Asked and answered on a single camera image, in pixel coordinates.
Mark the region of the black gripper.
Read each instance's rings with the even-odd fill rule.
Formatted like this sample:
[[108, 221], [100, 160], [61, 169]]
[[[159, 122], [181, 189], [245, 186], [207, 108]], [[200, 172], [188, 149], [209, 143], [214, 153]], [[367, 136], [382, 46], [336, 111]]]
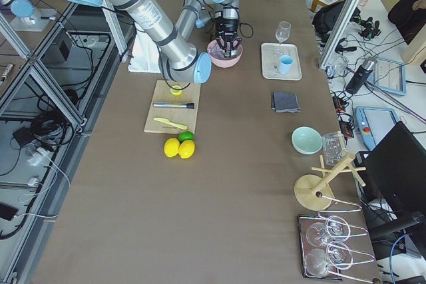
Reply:
[[242, 39], [238, 36], [239, 22], [237, 7], [223, 7], [214, 13], [216, 42], [223, 51], [226, 50], [226, 45], [230, 45], [229, 57], [237, 57], [240, 54], [238, 47]]

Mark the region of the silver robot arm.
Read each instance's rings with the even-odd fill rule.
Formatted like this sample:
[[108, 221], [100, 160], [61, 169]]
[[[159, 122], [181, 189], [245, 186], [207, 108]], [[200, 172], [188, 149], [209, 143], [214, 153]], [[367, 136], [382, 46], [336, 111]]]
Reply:
[[226, 58], [234, 58], [240, 52], [242, 42], [238, 35], [240, 26], [240, 0], [184, 0], [176, 23], [184, 39], [188, 40], [194, 27], [203, 28], [214, 23], [214, 40]]
[[[67, 0], [100, 7], [103, 0]], [[115, 9], [126, 11], [166, 57], [166, 78], [176, 82], [205, 83], [211, 74], [208, 53], [199, 52], [187, 40], [202, 9], [199, 0], [186, 0], [180, 19], [173, 23], [156, 0], [109, 0]]]

